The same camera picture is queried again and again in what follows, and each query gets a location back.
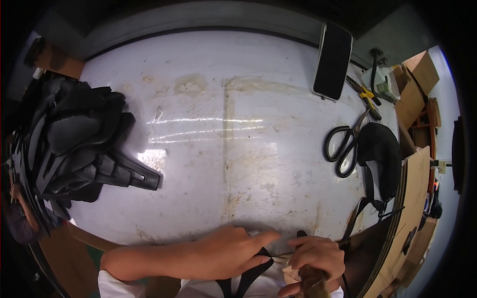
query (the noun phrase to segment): person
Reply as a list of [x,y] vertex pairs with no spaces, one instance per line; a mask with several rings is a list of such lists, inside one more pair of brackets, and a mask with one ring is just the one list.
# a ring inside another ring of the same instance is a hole
[[20,185],[11,184],[10,196],[15,202],[6,208],[5,219],[13,238],[23,245],[35,243],[39,235],[40,226],[30,205],[25,201],[21,193]]
[[[287,265],[273,262],[267,255],[257,255],[279,237],[278,232],[273,230],[250,236],[241,227],[225,226],[195,242],[116,248],[105,252],[101,259],[98,275],[100,295],[102,298],[144,298],[145,287],[134,281],[151,276],[181,279],[181,289],[176,298],[275,298],[296,295],[301,293],[300,283],[286,285],[282,269]],[[288,261],[292,269],[308,264],[323,270],[329,277],[327,287],[331,297],[343,298],[338,279],[345,269],[344,252],[337,243],[327,238],[305,236],[292,239],[288,244],[298,247]],[[272,263],[251,280],[245,292],[239,290],[242,286],[240,279],[247,273]],[[227,287],[223,286],[224,280],[229,278],[228,290],[233,295],[226,294]]]

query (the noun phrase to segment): black scissors handle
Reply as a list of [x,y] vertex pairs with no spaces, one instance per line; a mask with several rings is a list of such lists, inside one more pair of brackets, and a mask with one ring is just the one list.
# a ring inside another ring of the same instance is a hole
[[[344,136],[343,141],[341,142],[340,146],[338,147],[338,150],[336,150],[333,155],[330,154],[330,141],[331,138],[338,132],[346,132],[346,135]],[[353,136],[353,140],[351,141],[351,144],[346,146],[348,144],[348,141],[350,137]],[[357,152],[356,152],[356,143],[357,140],[354,137],[353,130],[345,125],[345,126],[339,126],[334,129],[332,129],[325,137],[324,144],[323,144],[323,155],[325,159],[330,162],[336,162],[336,174],[340,178],[346,178],[351,173],[353,172],[354,168],[356,167],[357,164]],[[351,161],[351,164],[346,168],[344,172],[341,171],[341,166],[344,163],[344,160],[348,156],[348,154],[353,150],[353,160]]]

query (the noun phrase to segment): table surface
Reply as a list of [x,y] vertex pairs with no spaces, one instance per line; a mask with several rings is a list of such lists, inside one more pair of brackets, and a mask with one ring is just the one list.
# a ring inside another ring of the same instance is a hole
[[[278,37],[196,31],[88,61],[81,81],[124,93],[135,116],[122,150],[164,181],[157,191],[104,185],[96,202],[72,202],[71,223],[122,245],[197,239],[227,223],[278,230],[274,254],[289,251],[284,242],[300,229],[340,239],[364,196],[363,173],[337,177],[322,143],[365,107],[347,83],[339,101],[310,92],[317,58],[317,49]],[[349,76],[359,82],[360,73],[350,64]],[[382,102],[381,123],[397,137],[394,106]],[[353,233],[377,221],[368,206]]]

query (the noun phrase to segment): stack of black foam pieces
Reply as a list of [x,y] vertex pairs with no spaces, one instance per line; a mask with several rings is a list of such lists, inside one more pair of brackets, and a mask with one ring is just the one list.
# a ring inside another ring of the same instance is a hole
[[94,202],[102,184],[156,190],[160,175],[114,149],[134,123],[124,95],[86,82],[47,81],[29,125],[15,131],[14,171],[35,213],[70,217],[70,200]]

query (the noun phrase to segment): tan fabric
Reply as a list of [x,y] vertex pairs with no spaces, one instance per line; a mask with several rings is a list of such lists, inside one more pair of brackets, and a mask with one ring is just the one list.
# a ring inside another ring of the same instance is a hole
[[[290,260],[292,255],[293,254],[286,254],[278,257],[273,257],[273,260],[277,263],[288,265],[288,261]],[[291,269],[291,266],[286,266],[284,269],[282,269],[282,271],[285,276],[285,282],[287,283],[287,285],[301,281],[297,269]]]

